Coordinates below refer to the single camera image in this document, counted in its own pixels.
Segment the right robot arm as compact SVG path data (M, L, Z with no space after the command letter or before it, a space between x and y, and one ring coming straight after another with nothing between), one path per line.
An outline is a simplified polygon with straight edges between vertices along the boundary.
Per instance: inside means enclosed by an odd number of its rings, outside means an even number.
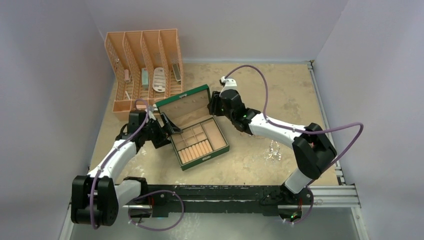
M266 118L259 110L248 108L240 94L233 89L213 91L207 105L210 115L225 116L240 132L266 137L293 150L297 168L281 186L280 196L288 204L300 198L311 181L318 179L336 158L337 151L322 128L291 125Z

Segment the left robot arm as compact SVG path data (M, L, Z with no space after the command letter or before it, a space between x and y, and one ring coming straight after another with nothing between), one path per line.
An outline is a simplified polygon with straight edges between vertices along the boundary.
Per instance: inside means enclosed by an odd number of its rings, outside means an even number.
M146 142L158 149L170 144L171 135L182 132L166 114L161 113L160 118L146 110L132 110L104 159L86 175L74 178L70 207L74 224L91 225L95 230L111 226L123 205L130 201L142 205L159 193L149 191L144 177L126 177L119 185L115 180Z

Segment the green jewelry box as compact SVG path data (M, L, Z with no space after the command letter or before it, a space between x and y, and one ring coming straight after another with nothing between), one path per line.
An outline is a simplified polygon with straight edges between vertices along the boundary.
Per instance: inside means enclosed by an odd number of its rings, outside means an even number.
M230 150L219 124L209 113L211 92L204 84L156 102L159 113L176 126L170 141L182 171Z

